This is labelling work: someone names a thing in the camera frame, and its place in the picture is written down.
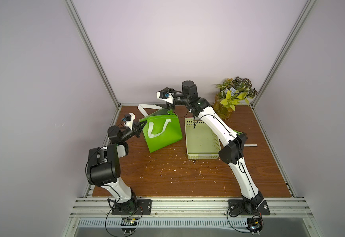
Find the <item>light green perforated basket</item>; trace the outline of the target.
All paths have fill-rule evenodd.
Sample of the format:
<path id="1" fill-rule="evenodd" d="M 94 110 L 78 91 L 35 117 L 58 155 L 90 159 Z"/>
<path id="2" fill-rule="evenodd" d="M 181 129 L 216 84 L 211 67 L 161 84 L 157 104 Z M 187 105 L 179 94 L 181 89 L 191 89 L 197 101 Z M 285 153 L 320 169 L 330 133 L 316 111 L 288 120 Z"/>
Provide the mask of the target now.
<path id="1" fill-rule="evenodd" d="M 215 160 L 221 150 L 219 138 L 203 122 L 194 118 L 184 120 L 186 153 L 189 160 Z"/>

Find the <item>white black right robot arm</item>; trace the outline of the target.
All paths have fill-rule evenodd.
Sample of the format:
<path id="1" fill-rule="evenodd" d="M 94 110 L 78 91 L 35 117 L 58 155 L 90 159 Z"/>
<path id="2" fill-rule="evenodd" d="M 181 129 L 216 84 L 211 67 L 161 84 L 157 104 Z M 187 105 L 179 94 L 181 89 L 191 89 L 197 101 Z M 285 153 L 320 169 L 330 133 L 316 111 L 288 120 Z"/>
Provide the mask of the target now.
<path id="1" fill-rule="evenodd" d="M 223 145 L 219 151 L 220 159 L 231 168 L 241 191 L 244 211 L 249 214 L 269 213 L 269 207 L 263 194 L 255 185 L 247 169 L 244 158 L 244 146 L 247 136 L 232 130 L 215 112 L 210 103 L 201 98 L 197 86 L 193 81 L 184 81 L 182 91 L 165 88 L 160 91 L 157 98 L 165 101 L 172 107 L 185 106 L 198 120 L 203 121 Z"/>

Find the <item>small circuit board right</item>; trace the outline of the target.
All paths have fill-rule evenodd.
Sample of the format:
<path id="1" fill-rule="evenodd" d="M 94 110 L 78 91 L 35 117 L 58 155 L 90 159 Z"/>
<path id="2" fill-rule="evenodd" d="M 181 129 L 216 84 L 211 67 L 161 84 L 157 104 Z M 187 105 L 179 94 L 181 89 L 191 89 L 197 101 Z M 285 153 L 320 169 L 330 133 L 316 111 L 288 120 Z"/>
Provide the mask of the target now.
<path id="1" fill-rule="evenodd" d="M 253 216 L 252 218 L 247 219 L 246 229 L 249 230 L 252 234 L 260 234 L 263 229 L 263 219 L 261 216 Z"/>

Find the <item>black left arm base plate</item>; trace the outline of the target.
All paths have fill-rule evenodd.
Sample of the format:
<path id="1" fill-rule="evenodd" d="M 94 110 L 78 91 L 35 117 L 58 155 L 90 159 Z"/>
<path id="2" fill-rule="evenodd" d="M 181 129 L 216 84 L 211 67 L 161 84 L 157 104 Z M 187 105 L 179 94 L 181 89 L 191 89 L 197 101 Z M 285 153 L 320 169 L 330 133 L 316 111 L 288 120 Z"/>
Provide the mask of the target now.
<path id="1" fill-rule="evenodd" d="M 125 216 L 125 215 L 150 215 L 152 208 L 151 199 L 138 199 L 136 202 L 130 200 L 127 202 L 115 204 L 111 215 Z"/>

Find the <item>green insulated delivery bag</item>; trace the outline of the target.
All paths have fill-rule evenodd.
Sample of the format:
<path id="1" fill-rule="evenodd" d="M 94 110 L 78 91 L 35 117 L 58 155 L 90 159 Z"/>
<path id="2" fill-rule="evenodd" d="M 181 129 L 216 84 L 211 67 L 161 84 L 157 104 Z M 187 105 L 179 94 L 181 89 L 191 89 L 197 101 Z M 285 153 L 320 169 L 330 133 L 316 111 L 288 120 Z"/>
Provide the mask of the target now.
<path id="1" fill-rule="evenodd" d="M 183 139 L 178 116 L 173 112 L 157 105 L 139 104 L 139 112 L 145 121 L 143 134 L 150 153 L 169 146 Z"/>

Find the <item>aluminium front frame rail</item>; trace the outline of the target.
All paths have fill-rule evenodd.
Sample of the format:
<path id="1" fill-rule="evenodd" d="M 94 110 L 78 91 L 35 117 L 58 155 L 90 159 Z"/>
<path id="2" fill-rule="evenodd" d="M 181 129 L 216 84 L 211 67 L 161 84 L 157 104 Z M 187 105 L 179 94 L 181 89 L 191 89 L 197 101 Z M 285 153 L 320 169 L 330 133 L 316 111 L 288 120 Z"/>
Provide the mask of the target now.
<path id="1" fill-rule="evenodd" d="M 231 197 L 145 197 L 138 200 L 137 211 L 146 217 L 214 217 L 232 215 L 245 209 L 241 198 Z M 105 197 L 78 198 L 70 217 L 105 217 L 110 211 Z M 304 198 L 266 198 L 258 212 L 262 217 L 312 218 L 313 214 Z"/>

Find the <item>small circuit board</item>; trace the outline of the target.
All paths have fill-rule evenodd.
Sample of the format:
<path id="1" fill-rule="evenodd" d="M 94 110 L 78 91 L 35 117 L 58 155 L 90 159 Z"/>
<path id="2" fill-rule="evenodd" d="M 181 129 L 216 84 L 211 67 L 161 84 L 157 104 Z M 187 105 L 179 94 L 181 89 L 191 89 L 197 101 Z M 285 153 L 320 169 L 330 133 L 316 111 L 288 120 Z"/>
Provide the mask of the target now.
<path id="1" fill-rule="evenodd" d="M 123 218 L 120 223 L 121 230 L 124 235 L 131 236 L 137 229 L 138 219 L 135 218 Z"/>
<path id="2" fill-rule="evenodd" d="M 252 234 L 260 234 L 263 229 L 263 219 L 261 216 L 253 216 L 252 218 L 247 219 L 246 229 L 249 230 Z"/>

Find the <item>small circuit board left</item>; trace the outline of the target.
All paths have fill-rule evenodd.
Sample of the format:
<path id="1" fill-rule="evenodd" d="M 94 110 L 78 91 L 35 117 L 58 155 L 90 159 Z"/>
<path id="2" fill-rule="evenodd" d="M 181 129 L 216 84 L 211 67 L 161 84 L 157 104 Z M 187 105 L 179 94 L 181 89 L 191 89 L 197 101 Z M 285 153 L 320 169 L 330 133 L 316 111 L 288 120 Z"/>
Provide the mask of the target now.
<path id="1" fill-rule="evenodd" d="M 121 230 L 124 235 L 131 236 L 137 229 L 138 219 L 135 218 L 123 218 L 120 223 Z"/>

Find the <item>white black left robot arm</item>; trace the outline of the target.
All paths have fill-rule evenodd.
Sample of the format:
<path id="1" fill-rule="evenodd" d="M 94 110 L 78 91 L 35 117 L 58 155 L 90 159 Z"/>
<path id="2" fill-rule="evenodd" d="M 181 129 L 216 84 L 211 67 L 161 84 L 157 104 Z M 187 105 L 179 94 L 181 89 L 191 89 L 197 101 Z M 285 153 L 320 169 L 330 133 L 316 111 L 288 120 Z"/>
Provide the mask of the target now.
<path id="1" fill-rule="evenodd" d="M 134 122 L 132 127 L 108 128 L 109 144 L 92 148 L 88 152 L 85 175 L 90 185 L 102 187 L 110 192 L 113 198 L 111 208 L 124 214 L 134 214 L 138 211 L 135 192 L 121 178 L 120 158 L 129 154 L 127 140 L 133 136 L 140 137 L 146 121 Z"/>

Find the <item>artificial flower plant bouquet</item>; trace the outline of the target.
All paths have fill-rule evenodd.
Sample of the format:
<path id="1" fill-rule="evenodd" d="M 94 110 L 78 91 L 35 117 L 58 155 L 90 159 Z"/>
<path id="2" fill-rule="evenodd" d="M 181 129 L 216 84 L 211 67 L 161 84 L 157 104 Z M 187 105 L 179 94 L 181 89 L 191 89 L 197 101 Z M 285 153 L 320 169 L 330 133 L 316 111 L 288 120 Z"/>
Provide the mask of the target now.
<path id="1" fill-rule="evenodd" d="M 236 106 L 242 102 L 249 105 L 258 94 L 251 80 L 241 77 L 227 78 L 223 83 L 216 85 L 216 88 L 219 92 L 215 96 L 215 103 L 230 112 L 234 112 Z"/>

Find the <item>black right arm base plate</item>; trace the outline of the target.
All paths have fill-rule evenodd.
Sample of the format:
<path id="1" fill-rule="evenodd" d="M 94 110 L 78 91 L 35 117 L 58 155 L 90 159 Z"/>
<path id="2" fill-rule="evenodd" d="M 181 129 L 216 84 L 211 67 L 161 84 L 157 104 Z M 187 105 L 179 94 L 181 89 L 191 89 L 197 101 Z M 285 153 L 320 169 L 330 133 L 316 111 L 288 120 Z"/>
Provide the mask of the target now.
<path id="1" fill-rule="evenodd" d="M 229 199 L 227 202 L 228 202 L 228 207 L 229 207 L 229 212 L 230 212 L 229 215 L 231 217 L 242 216 L 242 215 L 248 215 L 248 216 L 271 215 L 270 209 L 265 199 L 263 199 L 262 202 L 256 207 L 241 199 Z"/>

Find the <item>amber plastic vase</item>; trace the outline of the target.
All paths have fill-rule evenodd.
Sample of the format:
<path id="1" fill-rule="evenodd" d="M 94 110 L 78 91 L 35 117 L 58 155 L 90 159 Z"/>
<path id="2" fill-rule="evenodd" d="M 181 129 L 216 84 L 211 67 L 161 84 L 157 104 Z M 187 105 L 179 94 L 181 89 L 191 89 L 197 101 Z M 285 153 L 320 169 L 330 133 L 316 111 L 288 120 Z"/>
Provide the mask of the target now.
<path id="1" fill-rule="evenodd" d="M 213 109 L 215 110 L 215 112 L 217 113 L 217 115 L 223 119 L 223 120 L 227 120 L 231 117 L 233 110 L 231 108 L 226 108 L 224 107 L 221 103 L 221 100 L 219 99 L 219 97 L 216 95 L 215 96 L 215 102 L 213 105 Z"/>

